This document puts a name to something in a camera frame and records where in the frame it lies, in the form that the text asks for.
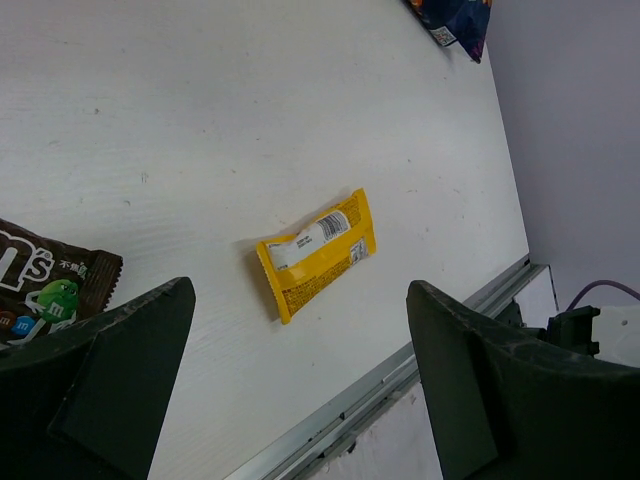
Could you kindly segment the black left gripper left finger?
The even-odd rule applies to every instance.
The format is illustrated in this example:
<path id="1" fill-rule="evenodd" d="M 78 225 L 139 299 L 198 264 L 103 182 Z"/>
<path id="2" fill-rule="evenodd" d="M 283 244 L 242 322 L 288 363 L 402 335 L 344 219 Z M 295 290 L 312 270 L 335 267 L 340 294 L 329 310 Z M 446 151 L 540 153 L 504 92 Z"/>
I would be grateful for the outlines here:
<path id="1" fill-rule="evenodd" d="M 194 310 L 178 277 L 2 350 L 2 478 L 147 478 Z"/>

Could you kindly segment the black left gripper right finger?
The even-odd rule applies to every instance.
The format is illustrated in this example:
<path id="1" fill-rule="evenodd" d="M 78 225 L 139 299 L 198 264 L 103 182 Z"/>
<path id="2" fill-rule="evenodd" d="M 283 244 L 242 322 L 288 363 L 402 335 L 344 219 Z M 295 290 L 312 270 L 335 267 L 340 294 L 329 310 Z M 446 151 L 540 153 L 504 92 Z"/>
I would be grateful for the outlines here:
<path id="1" fill-rule="evenodd" d="M 425 281 L 407 314 L 446 479 L 635 479 L 639 371 L 545 342 Z"/>

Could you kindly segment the brown M&M's chocolate packet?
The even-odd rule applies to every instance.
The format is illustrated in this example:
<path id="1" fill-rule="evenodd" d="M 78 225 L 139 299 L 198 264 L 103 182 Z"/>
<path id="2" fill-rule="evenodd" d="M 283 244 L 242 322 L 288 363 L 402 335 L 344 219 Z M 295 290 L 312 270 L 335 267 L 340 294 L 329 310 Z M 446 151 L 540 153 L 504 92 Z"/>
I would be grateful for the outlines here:
<path id="1" fill-rule="evenodd" d="M 1 222 L 1 348 L 22 345 L 103 312 L 124 261 Z"/>

